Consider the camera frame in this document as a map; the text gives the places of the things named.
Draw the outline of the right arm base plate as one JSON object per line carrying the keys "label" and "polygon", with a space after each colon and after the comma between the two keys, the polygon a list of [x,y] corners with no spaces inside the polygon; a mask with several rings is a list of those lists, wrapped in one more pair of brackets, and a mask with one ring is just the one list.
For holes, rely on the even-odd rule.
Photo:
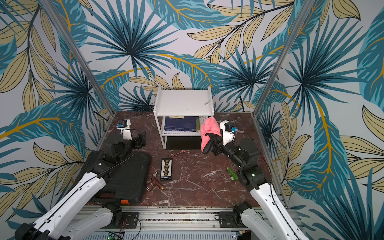
{"label": "right arm base plate", "polygon": [[240,217],[234,212],[218,212],[215,220],[219,222],[220,228],[243,228]]}

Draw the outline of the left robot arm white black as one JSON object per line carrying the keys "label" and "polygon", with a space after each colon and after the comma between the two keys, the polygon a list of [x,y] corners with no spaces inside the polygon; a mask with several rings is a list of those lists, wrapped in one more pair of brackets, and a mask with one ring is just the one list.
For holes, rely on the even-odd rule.
{"label": "left robot arm white black", "polygon": [[107,203],[81,221],[72,224],[73,218],[88,201],[112,180],[122,164],[134,156],[147,143],[147,133],[139,132],[137,137],[125,140],[117,134],[107,151],[93,151],[88,159],[95,165],[84,173],[78,183],[33,223],[23,223],[15,231],[17,240],[82,240],[107,226],[121,226],[122,208]]}

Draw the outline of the white two-tier bookshelf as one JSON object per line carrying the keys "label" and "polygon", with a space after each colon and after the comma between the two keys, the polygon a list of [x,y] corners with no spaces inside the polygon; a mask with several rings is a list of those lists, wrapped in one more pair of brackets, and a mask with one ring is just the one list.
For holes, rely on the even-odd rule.
{"label": "white two-tier bookshelf", "polygon": [[154,117],[159,131],[163,149],[166,149],[168,137],[190,137],[201,136],[199,134],[170,134],[164,135],[162,125],[165,117],[199,117],[202,118],[201,123],[212,117],[215,113],[212,90],[162,90],[158,88],[157,98],[154,106]]}

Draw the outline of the pink fluffy cloth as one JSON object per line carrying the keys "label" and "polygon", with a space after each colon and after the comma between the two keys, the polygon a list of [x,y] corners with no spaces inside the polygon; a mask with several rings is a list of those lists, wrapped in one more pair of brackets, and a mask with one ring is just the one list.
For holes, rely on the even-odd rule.
{"label": "pink fluffy cloth", "polygon": [[208,154],[212,147],[216,144],[217,137],[221,137],[221,129],[214,117],[209,117],[201,126],[201,151]]}

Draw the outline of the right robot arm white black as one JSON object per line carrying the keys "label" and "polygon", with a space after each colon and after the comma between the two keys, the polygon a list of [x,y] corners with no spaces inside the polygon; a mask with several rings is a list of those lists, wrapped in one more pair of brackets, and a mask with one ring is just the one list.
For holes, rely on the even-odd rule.
{"label": "right robot arm white black", "polygon": [[263,168],[258,165],[260,155],[255,141],[249,138],[224,143],[223,137],[206,134],[210,138],[203,150],[204,154],[225,155],[239,169],[238,180],[262,208],[268,223],[244,202],[233,207],[237,220],[247,227],[260,240],[307,240],[308,237],[288,213],[271,183],[268,183]]}

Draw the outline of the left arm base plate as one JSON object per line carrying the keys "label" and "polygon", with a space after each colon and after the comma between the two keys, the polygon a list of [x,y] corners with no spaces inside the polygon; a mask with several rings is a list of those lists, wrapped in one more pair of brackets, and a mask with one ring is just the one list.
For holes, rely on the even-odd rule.
{"label": "left arm base plate", "polygon": [[114,217],[114,226],[119,229],[136,229],[139,222],[139,212],[120,212]]}

